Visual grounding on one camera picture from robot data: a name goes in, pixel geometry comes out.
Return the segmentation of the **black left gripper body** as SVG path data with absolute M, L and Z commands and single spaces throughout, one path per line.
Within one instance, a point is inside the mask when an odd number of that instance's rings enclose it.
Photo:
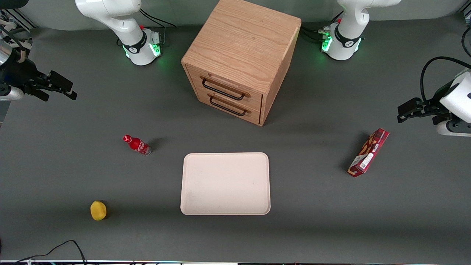
M 449 91 L 451 91 L 453 81 L 449 81 L 442 87 L 440 87 L 430 99 L 426 99 L 425 89 L 422 86 L 422 98 L 426 103 L 425 112 L 431 115 L 437 115 L 442 120 L 458 120 L 458 116 L 451 113 L 442 103 L 442 99 Z

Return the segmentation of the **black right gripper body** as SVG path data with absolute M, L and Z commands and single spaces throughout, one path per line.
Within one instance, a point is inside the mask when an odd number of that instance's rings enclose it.
M 19 52 L 1 53 L 1 95 L 32 95 L 32 88 L 46 88 L 46 74 L 30 59 L 19 63 Z

